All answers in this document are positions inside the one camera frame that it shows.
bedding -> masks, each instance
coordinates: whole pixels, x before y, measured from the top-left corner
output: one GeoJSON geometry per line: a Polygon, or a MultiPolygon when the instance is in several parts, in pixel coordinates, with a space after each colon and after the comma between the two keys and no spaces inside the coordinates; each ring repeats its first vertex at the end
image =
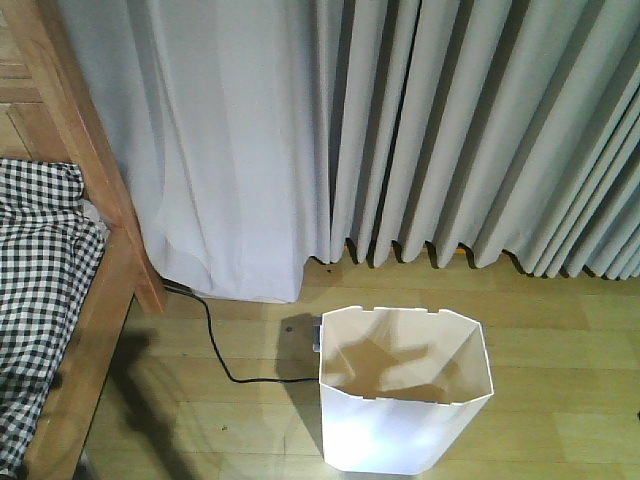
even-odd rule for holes
{"type": "Polygon", "coordinates": [[[77,165],[0,159],[0,478],[17,476],[104,251],[83,190],[77,165]]]}

white curtain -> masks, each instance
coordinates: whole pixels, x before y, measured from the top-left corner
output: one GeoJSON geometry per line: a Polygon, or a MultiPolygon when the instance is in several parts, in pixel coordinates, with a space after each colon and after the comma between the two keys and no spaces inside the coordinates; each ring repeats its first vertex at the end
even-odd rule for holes
{"type": "Polygon", "coordinates": [[[59,4],[173,280],[292,301],[346,238],[640,273],[637,0],[59,4]]]}

